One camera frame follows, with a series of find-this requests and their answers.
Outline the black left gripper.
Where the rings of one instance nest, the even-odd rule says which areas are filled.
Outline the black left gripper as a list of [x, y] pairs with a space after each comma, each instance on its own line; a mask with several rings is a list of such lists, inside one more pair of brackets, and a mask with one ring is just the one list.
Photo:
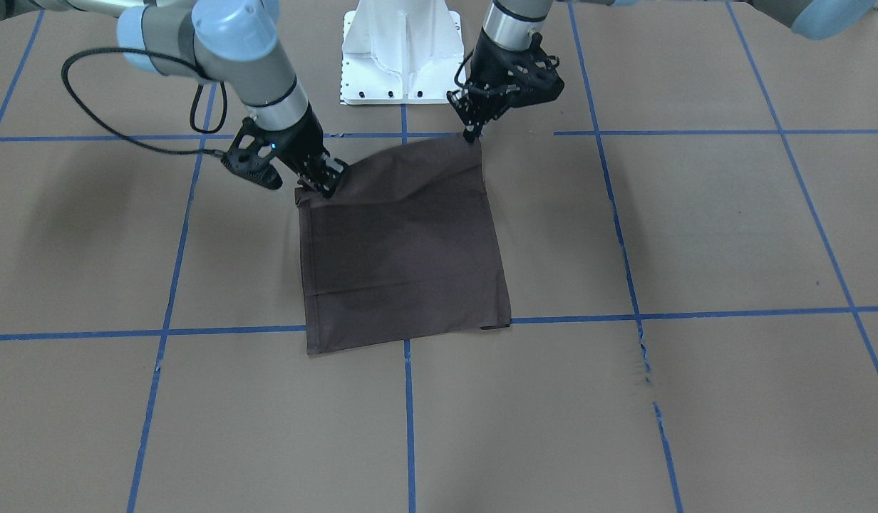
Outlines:
[[500, 119], [510, 108], [556, 100], [565, 88], [559, 77], [559, 59], [541, 48], [543, 36], [528, 36], [528, 47], [510, 50], [482, 32], [470, 55], [470, 75], [446, 98], [464, 123], [466, 142], [474, 143], [482, 128]]

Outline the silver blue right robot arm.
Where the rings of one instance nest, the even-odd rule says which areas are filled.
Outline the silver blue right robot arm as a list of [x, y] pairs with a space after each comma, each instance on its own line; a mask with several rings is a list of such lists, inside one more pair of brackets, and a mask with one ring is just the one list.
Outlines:
[[231, 87], [247, 110], [225, 168], [263, 188], [282, 187], [274, 160], [322, 196], [334, 195], [346, 165], [323, 130], [277, 33], [277, 1], [8, 1], [0, 20], [32, 11], [80, 11], [116, 20], [115, 48], [133, 67], [199, 85]]

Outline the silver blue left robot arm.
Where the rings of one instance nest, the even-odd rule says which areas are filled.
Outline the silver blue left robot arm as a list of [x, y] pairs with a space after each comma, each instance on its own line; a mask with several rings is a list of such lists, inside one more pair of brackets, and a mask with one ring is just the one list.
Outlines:
[[[878, 7], [878, 1], [748, 1], [769, 19], [810, 40], [843, 32]], [[565, 88], [559, 58], [542, 48], [542, 27], [551, 1], [491, 1], [474, 49], [455, 79], [448, 102], [464, 125], [462, 136], [474, 143], [482, 129], [512, 108], [556, 100]]]

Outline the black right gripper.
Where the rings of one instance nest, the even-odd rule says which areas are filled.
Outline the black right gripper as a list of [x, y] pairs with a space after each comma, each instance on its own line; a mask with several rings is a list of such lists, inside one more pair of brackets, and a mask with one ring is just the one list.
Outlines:
[[314, 110], [305, 113], [293, 126], [266, 130], [245, 117], [229, 149], [221, 156], [224, 168], [237, 177], [269, 190], [283, 185], [274, 165], [279, 160], [302, 182], [324, 198], [332, 198], [350, 165], [334, 158], [323, 145], [323, 130]]

